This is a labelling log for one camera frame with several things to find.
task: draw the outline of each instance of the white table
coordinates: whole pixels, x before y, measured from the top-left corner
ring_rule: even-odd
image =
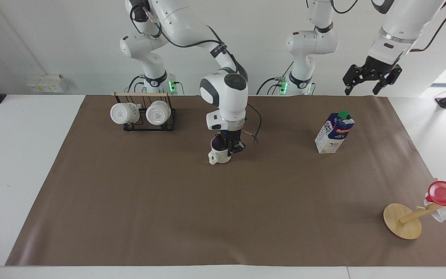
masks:
[[[446,277],[446,268],[3,267],[83,98],[14,95],[0,105],[0,278]],[[390,100],[432,175],[446,180],[446,110],[437,109],[434,101],[428,99]]]

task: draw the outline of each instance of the white cup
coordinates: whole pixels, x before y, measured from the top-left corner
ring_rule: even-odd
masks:
[[[113,122],[123,125],[137,122],[140,112],[136,104],[118,103],[111,108],[110,116]]]
[[[208,154],[209,164],[212,165],[216,163],[225,164],[228,163],[228,161],[230,161],[232,156],[228,156],[228,149],[227,150],[221,150],[221,149],[222,147],[218,143],[216,138],[213,138],[211,140],[211,152],[209,152]]]
[[[427,207],[428,205],[430,205],[431,203],[429,201],[424,200],[424,205]],[[439,221],[440,223],[443,223],[446,220],[446,207],[444,208],[440,208],[439,210],[433,212],[431,214],[431,216],[433,216],[433,218],[436,221]]]
[[[215,150],[214,148],[211,149],[211,152],[209,152],[209,164],[216,164],[216,163],[220,163],[220,164],[225,164],[228,163],[228,161],[230,161],[232,157],[228,157],[228,150],[223,150],[223,151],[218,151]]]
[[[165,101],[156,101],[146,111],[146,118],[152,125],[163,125],[172,116],[172,110]]]

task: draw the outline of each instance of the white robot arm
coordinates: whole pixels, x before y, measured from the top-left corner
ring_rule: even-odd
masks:
[[[180,48],[204,48],[220,65],[220,70],[202,79],[200,92],[206,102],[219,109],[206,117],[208,128],[220,131],[211,142],[213,150],[209,158],[215,152],[225,152],[226,159],[218,162],[228,162],[233,154],[245,148],[240,134],[248,97],[246,71],[216,32],[199,21],[184,0],[125,0],[125,5],[138,32],[145,36],[144,47],[136,48],[139,50],[136,57],[149,64],[144,69],[152,71],[154,76],[159,76],[164,67],[160,58],[150,51],[163,46],[166,41]]]
[[[343,77],[345,94],[364,81],[378,81],[377,95],[394,84],[402,72],[397,64],[414,46],[424,27],[446,5],[446,0],[371,0],[375,9],[386,14],[386,21],[369,50],[362,67],[352,65]]]
[[[287,38],[287,49],[294,57],[292,72],[287,76],[286,92],[304,94],[313,76],[315,62],[313,54],[328,54],[336,51],[338,35],[333,30],[333,7],[329,0],[313,0],[310,5],[310,21],[313,31],[299,31]]]
[[[163,59],[152,53],[161,48],[168,41],[161,37],[158,28],[147,20],[145,12],[139,6],[143,1],[125,0],[125,7],[130,13],[130,19],[138,33],[125,36],[120,40],[120,49],[129,58],[141,63],[146,82],[143,92],[168,93],[174,92],[173,81],[175,77],[168,73]]]

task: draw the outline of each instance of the black cable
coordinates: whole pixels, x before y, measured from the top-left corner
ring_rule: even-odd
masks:
[[[259,92],[261,91],[261,89],[264,87],[264,85],[266,85],[266,83],[269,83],[270,81],[274,81],[274,77],[272,78],[268,78],[264,83],[262,83],[261,86],[259,86],[259,89],[256,92],[256,95],[259,95]]]
[[[287,69],[285,70],[285,72],[281,75],[282,78],[285,77],[287,71],[290,70],[290,68],[292,67],[292,65],[294,64],[294,62],[295,62],[295,61],[292,61],[292,63],[290,63],[290,65],[288,66],[288,68],[287,68]]]
[[[130,82],[130,84],[129,84],[129,92],[130,92],[130,90],[132,89],[132,85],[133,85],[133,83],[136,81],[136,80],[138,80],[139,78],[143,78],[143,74],[141,74],[140,76],[136,76],[136,77],[134,77],[133,78],[133,80]]]
[[[216,31],[209,25],[206,25],[209,30],[211,30],[211,32],[214,34],[214,36],[216,37],[216,39],[218,39],[218,41],[220,42],[220,44],[222,46],[225,46],[225,43],[221,40],[221,38],[218,36],[218,34],[216,33]],[[235,64],[235,69],[236,71],[239,71],[239,63],[237,62],[237,60],[235,59],[235,56],[233,56],[232,53],[230,53],[230,51],[226,48],[225,46],[225,51],[228,52],[228,55],[230,56],[230,58],[232,59],[233,63]]]
[[[252,136],[254,138],[254,144],[257,145],[259,143],[259,141],[257,140],[257,135],[259,134],[259,131],[261,130],[261,125],[262,125],[262,116],[259,113],[259,111],[253,107],[251,104],[247,103],[248,106],[250,106],[255,112],[257,112],[257,114],[259,115],[259,126],[257,127],[257,131],[256,133]]]
[[[357,4],[357,2],[359,2],[359,0],[355,0],[354,4],[352,4],[352,6],[350,6],[349,9],[347,9],[346,11],[339,11],[336,9],[335,7],[335,3],[333,2],[333,0],[329,0],[329,2],[331,3],[331,6],[333,7],[333,10],[337,13],[337,14],[347,14],[350,10],[352,10],[352,8]]]
[[[266,93],[266,95],[269,95],[269,92],[271,91],[271,88],[274,87],[274,88],[276,89],[277,87],[280,87],[280,86],[281,86],[281,85],[279,85],[279,84],[278,84],[278,85],[276,85],[276,84],[275,84],[275,85],[271,85],[271,86],[269,87],[269,89],[268,89],[268,93]]]
[[[441,94],[443,94],[443,93],[446,93],[446,90],[443,91],[443,92],[438,93],[437,95],[435,95],[435,96],[433,97],[433,99],[435,99],[436,97],[438,97],[439,95],[441,95]]]
[[[182,45],[178,45],[178,44],[172,42],[172,40],[170,40],[170,39],[168,38],[168,36],[163,32],[163,29],[161,28],[161,26],[159,26],[158,28],[159,28],[161,34],[166,38],[166,40],[167,40],[170,44],[172,44],[173,46],[179,47],[179,48],[191,48],[191,47],[195,47],[195,46],[198,46],[198,45],[201,45],[201,44],[204,44],[204,43],[217,43],[217,44],[220,43],[220,42],[218,42],[218,41],[216,41],[216,40],[204,40],[204,41],[200,41],[200,42],[198,42],[198,43],[193,43],[193,44],[189,44],[189,45],[186,45],[186,46],[182,46]]]
[[[446,1],[445,1],[445,3],[443,4],[443,6],[441,6],[441,8],[443,9],[445,6],[446,6]]]
[[[132,12],[136,7],[140,7],[140,6],[132,6],[131,10],[130,10],[130,20],[132,21],[133,27],[135,27],[135,29],[137,30],[137,32],[139,32],[140,34],[142,34],[142,32],[140,32],[140,30],[137,28],[137,25],[135,25],[134,21],[133,21],[133,17],[132,17]]]
[[[135,86],[133,87],[133,92],[137,92],[137,86],[138,86],[139,84],[144,84],[144,83],[135,83]]]
[[[173,84],[180,84],[182,86],[182,92],[185,95],[184,85],[180,81],[174,81]]]
[[[182,93],[185,95],[184,85],[180,83],[180,86],[182,86]]]
[[[313,89],[313,92],[311,93],[311,96],[314,96],[314,92],[316,91],[316,84],[315,83],[311,84],[311,86],[313,86],[313,85],[314,85],[314,89]]]
[[[411,49],[410,52],[423,52],[423,51],[427,50],[428,47],[431,46],[431,44],[433,43],[433,41],[434,41],[435,38],[437,37],[438,33],[440,32],[441,27],[443,27],[443,26],[445,25],[445,23],[446,23],[446,18],[445,18],[444,21],[441,23],[441,25],[438,27],[437,32],[435,33],[435,35],[433,35],[433,37],[431,38],[430,42],[428,43],[428,45],[427,45],[425,48],[423,48],[423,49]]]

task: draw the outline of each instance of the milk carton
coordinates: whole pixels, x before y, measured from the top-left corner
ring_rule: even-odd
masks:
[[[354,126],[348,111],[332,113],[315,139],[318,152],[335,153]]]

